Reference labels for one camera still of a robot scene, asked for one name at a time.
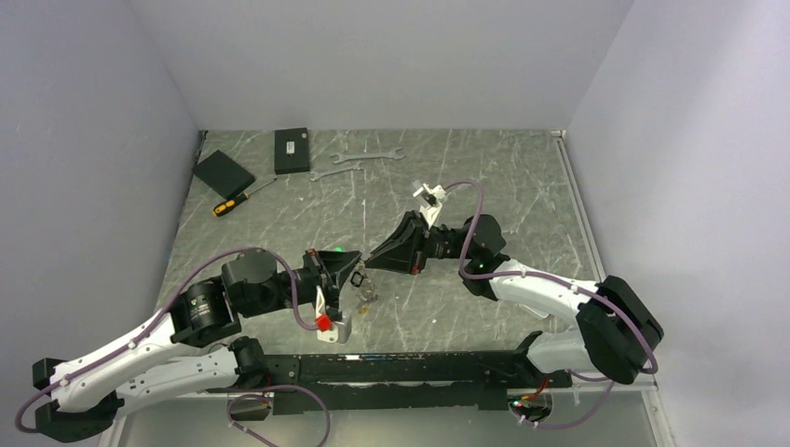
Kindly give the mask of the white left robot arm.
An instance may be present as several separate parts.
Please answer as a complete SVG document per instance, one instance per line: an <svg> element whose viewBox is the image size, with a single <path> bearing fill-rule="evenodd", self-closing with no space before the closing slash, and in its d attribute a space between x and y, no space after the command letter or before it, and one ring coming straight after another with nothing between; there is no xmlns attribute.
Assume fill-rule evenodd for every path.
<svg viewBox="0 0 790 447"><path fill-rule="evenodd" d="M241 334L241 321L312 305L297 323L326 343L351 331L340 291L361 259L359 251L304 253L289 267L258 247L218 255L221 272L190 274L148 320L77 359L44 358L33 365L30 400L37 434L59 442L96 436L116 419L160 400L200 391L267 392L293 388L299 370L270 360L260 342Z"/></svg>

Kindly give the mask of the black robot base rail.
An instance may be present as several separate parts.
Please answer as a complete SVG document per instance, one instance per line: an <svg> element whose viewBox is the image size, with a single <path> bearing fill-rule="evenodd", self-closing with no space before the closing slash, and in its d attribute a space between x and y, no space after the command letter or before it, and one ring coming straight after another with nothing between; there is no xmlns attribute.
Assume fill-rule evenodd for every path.
<svg viewBox="0 0 790 447"><path fill-rule="evenodd" d="M286 386L273 394L276 415L301 414L316 402L330 410L474 407L504 411L519 392L568 388L570 375L540 372L524 349L426 353L266 355L263 370L227 391Z"/></svg>

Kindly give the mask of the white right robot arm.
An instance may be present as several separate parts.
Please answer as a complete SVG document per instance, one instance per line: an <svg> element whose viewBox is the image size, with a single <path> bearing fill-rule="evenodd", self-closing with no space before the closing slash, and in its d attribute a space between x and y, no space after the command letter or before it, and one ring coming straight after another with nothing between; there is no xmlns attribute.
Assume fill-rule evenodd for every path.
<svg viewBox="0 0 790 447"><path fill-rule="evenodd" d="M462 264L459 275L472 295L522 305L569 324L567 332L533 336L514 360L514 376L524 386L536 386L561 370L597 371L630 385L654 370L650 357L664 331L625 279L555 276L512 259L503 253L505 246L500 225L489 214L450 228L430 226L420 213L409 211L364 264L417 275L429 259L452 259Z"/></svg>

